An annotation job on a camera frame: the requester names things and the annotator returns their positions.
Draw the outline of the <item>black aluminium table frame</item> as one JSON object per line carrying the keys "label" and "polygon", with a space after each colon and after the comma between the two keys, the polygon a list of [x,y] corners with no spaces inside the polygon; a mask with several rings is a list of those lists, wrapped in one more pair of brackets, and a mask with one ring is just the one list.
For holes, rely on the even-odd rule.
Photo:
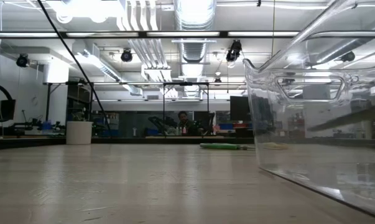
{"label": "black aluminium table frame", "polygon": [[[0,149],[54,146],[66,144],[65,138],[16,138],[0,139]],[[93,138],[92,144],[201,144],[228,143],[254,144],[253,138]]]}

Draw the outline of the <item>black background monitor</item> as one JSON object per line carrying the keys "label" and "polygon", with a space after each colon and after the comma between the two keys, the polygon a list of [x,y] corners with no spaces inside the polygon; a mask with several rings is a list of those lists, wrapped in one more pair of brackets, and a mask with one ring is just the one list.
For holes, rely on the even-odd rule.
{"label": "black background monitor", "polygon": [[14,118],[15,100],[0,100],[0,120],[5,122]]}

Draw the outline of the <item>large black background screen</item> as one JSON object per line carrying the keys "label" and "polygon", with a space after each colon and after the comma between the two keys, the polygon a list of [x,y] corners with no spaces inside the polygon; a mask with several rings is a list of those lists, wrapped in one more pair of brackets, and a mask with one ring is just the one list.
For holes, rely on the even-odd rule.
{"label": "large black background screen", "polygon": [[230,118],[233,121],[250,121],[249,99],[246,96],[230,96]]}

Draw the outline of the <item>small green plant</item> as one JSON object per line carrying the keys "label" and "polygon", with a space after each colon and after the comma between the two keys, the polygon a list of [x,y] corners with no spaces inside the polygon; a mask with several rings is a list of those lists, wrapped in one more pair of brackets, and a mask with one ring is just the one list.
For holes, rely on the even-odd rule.
{"label": "small green plant", "polygon": [[88,121],[86,108],[71,108],[69,113],[70,121]]}

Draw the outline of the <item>black background workstation frame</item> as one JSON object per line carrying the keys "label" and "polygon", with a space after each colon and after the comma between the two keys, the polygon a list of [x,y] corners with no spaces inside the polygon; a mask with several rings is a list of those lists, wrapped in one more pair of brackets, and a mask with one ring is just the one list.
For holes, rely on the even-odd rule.
{"label": "black background workstation frame", "polygon": [[63,82],[50,84],[50,91],[68,91],[72,104],[82,103],[99,138],[161,136],[148,120],[166,116],[179,123],[185,111],[204,129],[220,123],[220,113],[230,112],[230,96],[246,96],[243,82]]}

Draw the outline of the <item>person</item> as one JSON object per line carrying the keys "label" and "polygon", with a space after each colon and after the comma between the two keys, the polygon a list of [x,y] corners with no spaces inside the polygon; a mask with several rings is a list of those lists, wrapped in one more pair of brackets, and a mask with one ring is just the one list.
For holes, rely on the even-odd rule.
{"label": "person", "polygon": [[179,118],[179,129],[181,135],[192,136],[195,133],[194,123],[189,120],[187,113],[185,111],[180,111],[178,113]]}

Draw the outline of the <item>green-handled scissors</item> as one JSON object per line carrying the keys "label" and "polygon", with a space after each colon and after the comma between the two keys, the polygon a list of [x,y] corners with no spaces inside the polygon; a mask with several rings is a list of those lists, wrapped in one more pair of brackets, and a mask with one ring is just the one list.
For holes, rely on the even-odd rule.
{"label": "green-handled scissors", "polygon": [[256,148],[250,145],[228,144],[228,143],[201,143],[201,149],[216,149],[230,151],[254,151]]}

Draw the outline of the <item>white plant pot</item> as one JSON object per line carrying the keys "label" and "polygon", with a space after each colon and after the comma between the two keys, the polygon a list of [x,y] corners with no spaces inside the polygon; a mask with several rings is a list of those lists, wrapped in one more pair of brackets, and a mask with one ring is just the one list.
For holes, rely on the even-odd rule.
{"label": "white plant pot", "polygon": [[68,121],[66,125],[66,144],[91,144],[92,124],[91,121]]}

